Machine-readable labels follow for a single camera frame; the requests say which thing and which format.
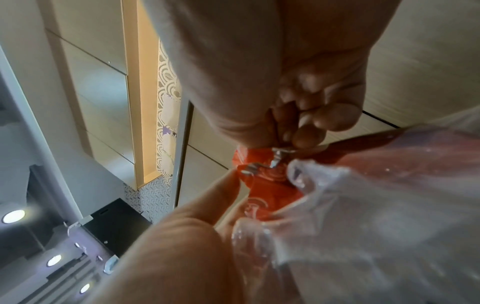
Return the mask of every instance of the clear plastic bag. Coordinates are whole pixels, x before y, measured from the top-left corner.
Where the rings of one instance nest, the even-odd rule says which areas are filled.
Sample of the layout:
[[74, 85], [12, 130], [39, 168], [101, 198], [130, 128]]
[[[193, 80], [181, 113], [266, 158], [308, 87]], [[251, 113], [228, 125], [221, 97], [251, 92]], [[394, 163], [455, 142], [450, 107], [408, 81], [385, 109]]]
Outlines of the clear plastic bag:
[[289, 160], [303, 197], [233, 231], [247, 302], [479, 303], [479, 135], [475, 108]]

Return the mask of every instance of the gray wall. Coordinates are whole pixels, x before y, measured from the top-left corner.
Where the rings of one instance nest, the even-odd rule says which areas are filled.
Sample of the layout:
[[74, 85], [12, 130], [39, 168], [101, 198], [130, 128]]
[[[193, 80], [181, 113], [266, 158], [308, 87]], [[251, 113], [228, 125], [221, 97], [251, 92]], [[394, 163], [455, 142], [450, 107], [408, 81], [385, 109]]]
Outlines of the gray wall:
[[124, 184], [83, 152], [37, 3], [0, 2], [0, 29], [0, 45], [83, 216], [124, 198]]

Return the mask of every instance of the person's left hand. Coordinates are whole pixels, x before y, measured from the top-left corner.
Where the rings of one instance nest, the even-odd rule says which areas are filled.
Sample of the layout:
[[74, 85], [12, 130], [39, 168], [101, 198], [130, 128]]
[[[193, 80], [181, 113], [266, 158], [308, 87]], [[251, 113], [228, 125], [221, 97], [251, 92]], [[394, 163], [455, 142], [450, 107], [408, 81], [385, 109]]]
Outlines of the person's left hand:
[[239, 189], [237, 173], [230, 171], [200, 198], [150, 228], [89, 303], [243, 303], [231, 234], [245, 205], [237, 205], [214, 228]]

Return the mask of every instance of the round light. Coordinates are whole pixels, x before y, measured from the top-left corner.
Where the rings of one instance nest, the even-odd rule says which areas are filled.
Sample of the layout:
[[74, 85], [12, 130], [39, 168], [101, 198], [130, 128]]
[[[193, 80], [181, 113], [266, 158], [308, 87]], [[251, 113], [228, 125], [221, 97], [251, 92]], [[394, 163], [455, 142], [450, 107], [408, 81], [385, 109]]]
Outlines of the round light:
[[3, 217], [3, 219], [1, 219], [1, 221], [4, 222], [5, 224], [11, 224], [11, 223], [18, 222], [18, 221], [21, 220], [24, 216], [25, 216], [25, 211], [23, 211], [23, 210], [15, 210], [15, 211], [12, 211], [12, 212], [7, 213], [7, 214]]
[[50, 260], [48, 260], [48, 262], [46, 263], [46, 266], [47, 267], [52, 267], [53, 265], [60, 262], [61, 259], [62, 259], [62, 256], [60, 254], [56, 255], [56, 256], [52, 257]]
[[89, 288], [90, 288], [90, 284], [87, 284], [87, 285], [83, 286], [80, 289], [80, 294], [85, 293]]

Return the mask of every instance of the skin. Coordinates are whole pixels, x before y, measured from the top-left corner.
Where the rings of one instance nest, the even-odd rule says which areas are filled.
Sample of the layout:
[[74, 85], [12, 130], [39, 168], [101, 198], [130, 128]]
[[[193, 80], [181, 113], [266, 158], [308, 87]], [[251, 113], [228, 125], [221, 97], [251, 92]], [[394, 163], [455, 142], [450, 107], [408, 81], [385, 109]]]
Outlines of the skin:
[[[247, 147], [318, 145], [362, 113], [370, 49], [399, 0], [144, 0], [196, 108]], [[234, 172], [153, 226], [90, 303], [243, 303]]]

